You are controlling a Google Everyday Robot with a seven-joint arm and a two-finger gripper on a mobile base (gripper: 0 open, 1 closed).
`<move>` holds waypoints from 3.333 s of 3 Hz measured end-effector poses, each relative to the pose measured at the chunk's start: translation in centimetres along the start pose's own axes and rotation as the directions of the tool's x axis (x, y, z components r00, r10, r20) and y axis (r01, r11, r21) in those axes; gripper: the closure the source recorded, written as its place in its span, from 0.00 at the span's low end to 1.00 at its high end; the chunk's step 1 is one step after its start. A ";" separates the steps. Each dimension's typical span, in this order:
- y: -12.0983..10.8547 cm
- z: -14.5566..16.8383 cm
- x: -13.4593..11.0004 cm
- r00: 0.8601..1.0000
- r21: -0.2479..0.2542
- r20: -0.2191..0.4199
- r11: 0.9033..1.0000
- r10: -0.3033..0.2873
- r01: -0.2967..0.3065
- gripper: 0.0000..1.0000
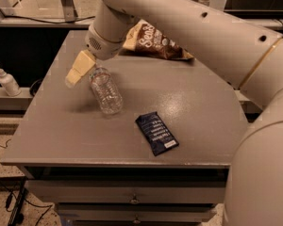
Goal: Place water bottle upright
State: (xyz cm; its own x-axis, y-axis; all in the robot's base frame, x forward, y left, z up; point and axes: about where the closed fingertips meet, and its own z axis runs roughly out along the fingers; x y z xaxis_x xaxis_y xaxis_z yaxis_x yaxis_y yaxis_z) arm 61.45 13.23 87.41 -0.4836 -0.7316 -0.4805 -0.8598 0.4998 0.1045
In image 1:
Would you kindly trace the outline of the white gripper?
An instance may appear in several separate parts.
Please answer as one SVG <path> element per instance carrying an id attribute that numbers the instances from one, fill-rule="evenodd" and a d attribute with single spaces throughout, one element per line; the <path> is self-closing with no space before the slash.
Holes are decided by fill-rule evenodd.
<path id="1" fill-rule="evenodd" d="M 73 88 L 92 69 L 96 58 L 111 59 L 119 53 L 124 44 L 122 41 L 113 42 L 103 39 L 92 24 L 86 34 L 85 43 L 88 50 L 79 52 L 71 70 L 65 77 L 65 84 L 68 88 Z"/>

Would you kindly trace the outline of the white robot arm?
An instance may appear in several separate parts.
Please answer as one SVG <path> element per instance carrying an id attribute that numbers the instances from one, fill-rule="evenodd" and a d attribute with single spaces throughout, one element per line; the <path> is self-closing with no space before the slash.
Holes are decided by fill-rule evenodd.
<path id="1" fill-rule="evenodd" d="M 283 35 L 192 0 L 101 0 L 74 86 L 145 20 L 261 108 L 231 162 L 223 226 L 283 226 Z"/>

